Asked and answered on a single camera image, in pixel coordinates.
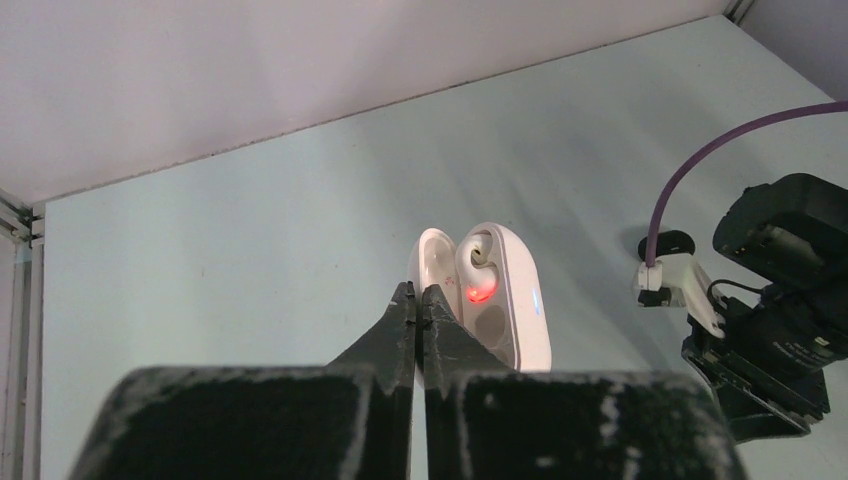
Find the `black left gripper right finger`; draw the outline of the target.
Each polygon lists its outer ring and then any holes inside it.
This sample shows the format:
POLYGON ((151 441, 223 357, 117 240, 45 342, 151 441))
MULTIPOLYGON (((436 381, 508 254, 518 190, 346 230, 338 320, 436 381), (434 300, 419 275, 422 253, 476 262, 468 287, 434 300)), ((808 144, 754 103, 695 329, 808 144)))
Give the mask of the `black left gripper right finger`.
POLYGON ((434 479, 743 479, 722 414, 670 372, 521 373, 490 353, 438 286, 421 298, 434 479))

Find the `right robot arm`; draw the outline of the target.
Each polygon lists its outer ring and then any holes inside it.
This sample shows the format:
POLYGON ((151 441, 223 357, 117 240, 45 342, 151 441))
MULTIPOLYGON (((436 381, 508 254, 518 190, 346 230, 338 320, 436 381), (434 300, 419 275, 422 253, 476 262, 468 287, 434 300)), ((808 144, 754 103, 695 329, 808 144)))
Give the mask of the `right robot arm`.
POLYGON ((847 192, 804 173, 750 187, 713 247, 766 285, 748 306, 711 281, 724 336, 694 325, 683 358, 737 442, 805 436, 830 410, 825 368, 847 357, 847 192))

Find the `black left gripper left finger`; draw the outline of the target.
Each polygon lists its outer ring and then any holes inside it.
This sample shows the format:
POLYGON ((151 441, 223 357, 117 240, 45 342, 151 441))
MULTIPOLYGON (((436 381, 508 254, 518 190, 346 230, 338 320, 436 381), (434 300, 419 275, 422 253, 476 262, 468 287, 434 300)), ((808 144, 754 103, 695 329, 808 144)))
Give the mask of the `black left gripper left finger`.
POLYGON ((405 479, 416 296, 324 366, 157 366, 106 397, 74 479, 405 479))

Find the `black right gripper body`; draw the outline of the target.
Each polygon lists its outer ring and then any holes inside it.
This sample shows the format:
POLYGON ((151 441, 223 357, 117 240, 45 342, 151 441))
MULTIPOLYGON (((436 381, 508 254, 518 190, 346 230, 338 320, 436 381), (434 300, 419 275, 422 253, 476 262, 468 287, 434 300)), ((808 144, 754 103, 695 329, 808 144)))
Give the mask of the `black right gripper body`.
POLYGON ((786 379, 754 365, 709 334, 692 316, 682 358, 712 391, 728 428, 739 443, 797 438, 831 412, 822 371, 786 379))

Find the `white clip earbud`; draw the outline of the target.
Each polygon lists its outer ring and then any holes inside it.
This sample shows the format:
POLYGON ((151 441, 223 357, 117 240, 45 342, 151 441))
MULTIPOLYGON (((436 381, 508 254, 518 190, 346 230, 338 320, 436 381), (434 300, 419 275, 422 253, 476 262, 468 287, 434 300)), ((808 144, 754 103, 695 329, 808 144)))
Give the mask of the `white clip earbud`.
POLYGON ((492 246, 492 237, 484 234, 472 235, 462 244, 463 280, 466 296, 472 303, 485 302, 497 289, 497 267, 489 259, 492 246))

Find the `white earbud charging case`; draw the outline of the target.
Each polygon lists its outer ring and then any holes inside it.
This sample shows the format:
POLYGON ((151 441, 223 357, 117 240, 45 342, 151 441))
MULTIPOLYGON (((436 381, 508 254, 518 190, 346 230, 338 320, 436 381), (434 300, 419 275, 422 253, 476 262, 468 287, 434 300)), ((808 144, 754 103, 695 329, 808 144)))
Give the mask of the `white earbud charging case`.
POLYGON ((485 222, 456 243, 445 232, 428 228, 412 248, 407 272, 417 298, 426 288, 438 286, 453 321, 503 364, 521 373, 551 370, 552 349, 537 266, 515 232, 485 222), (489 259, 498 271, 497 289, 482 303, 468 300, 461 266, 462 244, 475 234, 492 237, 489 259))

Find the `black earbud charging case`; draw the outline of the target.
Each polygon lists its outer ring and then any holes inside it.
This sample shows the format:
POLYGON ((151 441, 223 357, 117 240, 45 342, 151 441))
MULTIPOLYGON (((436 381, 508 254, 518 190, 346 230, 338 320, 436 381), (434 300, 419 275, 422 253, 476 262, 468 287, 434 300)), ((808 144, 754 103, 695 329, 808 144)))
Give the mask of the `black earbud charging case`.
POLYGON ((687 253, 694 255, 696 244, 693 238, 681 230, 660 232, 657 237, 656 256, 687 253))

